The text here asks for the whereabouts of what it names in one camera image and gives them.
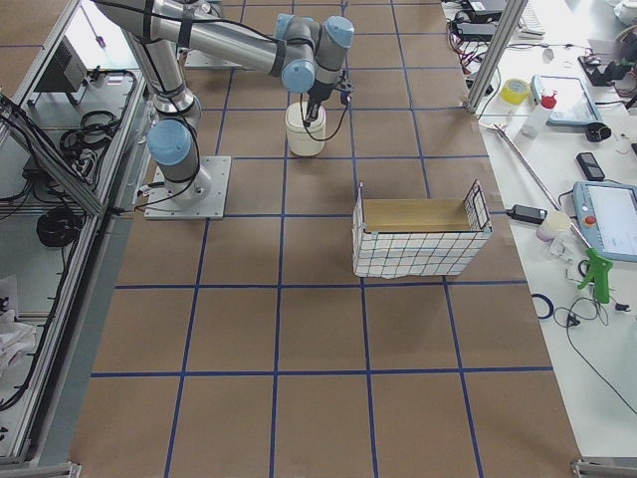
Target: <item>tablet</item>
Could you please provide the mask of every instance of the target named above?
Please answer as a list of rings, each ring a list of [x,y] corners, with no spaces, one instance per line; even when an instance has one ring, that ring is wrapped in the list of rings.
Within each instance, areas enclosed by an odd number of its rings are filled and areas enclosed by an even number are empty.
[[[535,75],[531,80],[531,89],[537,103],[542,92],[557,92],[557,105],[550,114],[548,124],[586,126],[592,122],[603,122],[595,101],[580,78]]]
[[[579,229],[599,255],[637,262],[637,186],[578,181],[573,202]]]

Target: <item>black power adapter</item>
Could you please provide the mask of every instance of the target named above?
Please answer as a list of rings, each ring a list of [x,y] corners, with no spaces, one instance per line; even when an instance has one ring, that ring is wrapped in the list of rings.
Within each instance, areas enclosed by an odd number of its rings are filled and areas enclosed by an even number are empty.
[[[516,204],[511,209],[507,209],[507,215],[517,221],[541,224],[546,218],[546,210]]]

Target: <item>black box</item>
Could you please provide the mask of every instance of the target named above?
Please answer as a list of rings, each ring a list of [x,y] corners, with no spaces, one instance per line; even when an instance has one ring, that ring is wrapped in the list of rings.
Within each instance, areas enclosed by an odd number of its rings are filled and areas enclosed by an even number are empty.
[[[461,0],[460,6],[471,23],[491,23],[500,20],[507,0]]]

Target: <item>yellow tape roll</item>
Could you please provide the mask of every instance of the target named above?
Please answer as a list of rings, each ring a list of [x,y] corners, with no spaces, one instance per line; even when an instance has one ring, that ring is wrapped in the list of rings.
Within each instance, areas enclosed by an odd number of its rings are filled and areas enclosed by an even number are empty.
[[[529,87],[527,82],[518,80],[517,78],[511,78],[507,80],[502,87],[500,98],[512,105],[519,105],[527,98],[530,92],[531,87]]]

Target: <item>white bottle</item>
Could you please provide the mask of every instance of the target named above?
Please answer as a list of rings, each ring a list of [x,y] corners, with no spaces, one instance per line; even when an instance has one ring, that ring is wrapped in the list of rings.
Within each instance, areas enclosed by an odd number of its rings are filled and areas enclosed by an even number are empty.
[[[524,136],[534,138],[548,121],[550,114],[555,108],[557,100],[555,92],[551,96],[542,94],[539,105],[535,107],[533,113],[527,118],[522,125],[521,132]]]

